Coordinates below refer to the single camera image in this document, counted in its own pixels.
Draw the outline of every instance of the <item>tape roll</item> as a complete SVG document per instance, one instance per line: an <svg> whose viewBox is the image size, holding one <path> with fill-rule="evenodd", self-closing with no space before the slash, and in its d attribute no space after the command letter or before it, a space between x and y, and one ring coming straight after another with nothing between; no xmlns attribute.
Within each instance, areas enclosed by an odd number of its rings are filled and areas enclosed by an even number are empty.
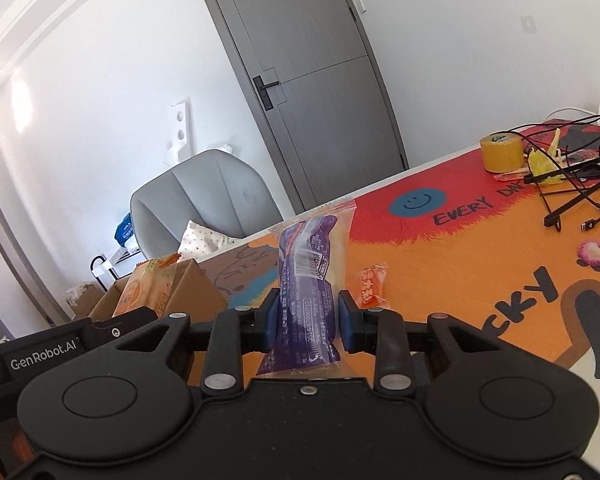
<svg viewBox="0 0 600 480"><path fill-rule="evenodd" d="M484 169L491 173L507 173L522 168L522 138L514 134L494 134L480 139Z"/></svg>

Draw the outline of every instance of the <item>plastic wrapper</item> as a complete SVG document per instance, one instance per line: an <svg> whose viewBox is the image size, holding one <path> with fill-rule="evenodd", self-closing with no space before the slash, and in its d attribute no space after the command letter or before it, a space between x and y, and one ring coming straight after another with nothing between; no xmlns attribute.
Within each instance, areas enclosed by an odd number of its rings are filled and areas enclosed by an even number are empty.
<svg viewBox="0 0 600 480"><path fill-rule="evenodd" d="M258 375L353 375L342 360L337 294L344 287L355 207L355 202L343 203L319 216L272 229L280 238L278 330L274 348L264 357Z"/></svg>
<svg viewBox="0 0 600 480"><path fill-rule="evenodd" d="M148 306L158 317L164 316L179 258L176 253L139 264L126 282L113 315Z"/></svg>
<svg viewBox="0 0 600 480"><path fill-rule="evenodd" d="M357 290L351 291L360 308L381 306L390 308L389 302L383 297L384 280L386 279L387 264L376 264L362 269L357 274Z"/></svg>

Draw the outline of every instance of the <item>keychain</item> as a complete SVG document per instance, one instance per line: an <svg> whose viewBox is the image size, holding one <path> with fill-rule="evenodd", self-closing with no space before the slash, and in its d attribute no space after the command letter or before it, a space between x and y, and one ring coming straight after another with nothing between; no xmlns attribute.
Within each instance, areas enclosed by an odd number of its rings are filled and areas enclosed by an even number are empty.
<svg viewBox="0 0 600 480"><path fill-rule="evenodd" d="M578 264L591 266L594 270L600 270L600 242L596 240L586 240L578 248Z"/></svg>

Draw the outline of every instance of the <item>door frame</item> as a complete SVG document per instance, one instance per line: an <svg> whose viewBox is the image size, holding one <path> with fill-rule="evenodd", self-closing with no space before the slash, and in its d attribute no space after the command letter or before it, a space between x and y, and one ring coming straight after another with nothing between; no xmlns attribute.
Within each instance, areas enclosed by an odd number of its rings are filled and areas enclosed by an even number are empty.
<svg viewBox="0 0 600 480"><path fill-rule="evenodd" d="M356 9L353 0L345 1L349 6L349 10L351 11L353 20L356 24L356 27L358 28L358 33L360 34L360 38L362 38L362 43L364 44L366 53L371 61L371 67L374 70L376 80L378 81L378 86L380 87L380 93L382 95L382 100L384 101L384 106L386 107L386 111L389 116L389 121L394 132L395 142L398 146L400 158L402 159L404 169L408 170L409 163L407 160L406 151L404 149L404 144L402 142L400 128L398 127L398 121L395 118L394 108L389 98L389 92L387 91L386 86L384 84L384 80L382 79L382 74L380 72L378 62L376 61L376 56L374 55L373 49L371 48L371 42L369 41L369 38L366 35L365 28L363 27L362 20L360 20L358 10ZM205 0L205 3L209 10L209 13L211 14L211 18L213 19L214 25L216 26L216 30L218 31L220 40L222 41L222 45L224 46L227 56L229 57L229 62L231 63L232 68L234 69L234 73L238 79L238 83L240 84L242 93L244 94L244 97L247 100L247 104L249 105L253 118L256 121L258 129L260 130L260 135L262 136L265 146L267 147L267 151L271 156L273 165L276 168L278 175L280 176L282 186L285 188L285 191L289 197L289 201L291 202L291 205L293 206L296 214L301 213L305 211L305 209L302 206L300 195L298 193L298 190L296 189L296 185L294 184L293 178L291 177L291 173L289 172L289 169L286 166L286 162L282 155L282 151L278 146L276 137L273 134L273 130L271 129L269 121L267 120L256 89L253 87L253 83L251 81L249 73L247 72L244 63L242 62L242 58L240 57L238 47L236 46L234 38L231 35L231 31L229 30L224 16L222 15L220 4L217 0Z"/></svg>
<svg viewBox="0 0 600 480"><path fill-rule="evenodd" d="M69 315L62 309L48 288L46 288L46 285L40 279L33 265L31 265L31 262L9 227L9 223L1 208L0 255L33 306L45 320L50 319L56 325L71 321Z"/></svg>

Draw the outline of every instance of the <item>barcode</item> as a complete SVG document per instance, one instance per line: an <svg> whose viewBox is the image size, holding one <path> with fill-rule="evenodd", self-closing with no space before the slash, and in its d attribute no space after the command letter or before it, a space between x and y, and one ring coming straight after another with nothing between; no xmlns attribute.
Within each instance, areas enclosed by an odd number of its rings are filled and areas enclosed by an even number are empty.
<svg viewBox="0 0 600 480"><path fill-rule="evenodd" d="M294 254L294 275L322 280L318 272L322 258L322 254L316 251L298 251Z"/></svg>

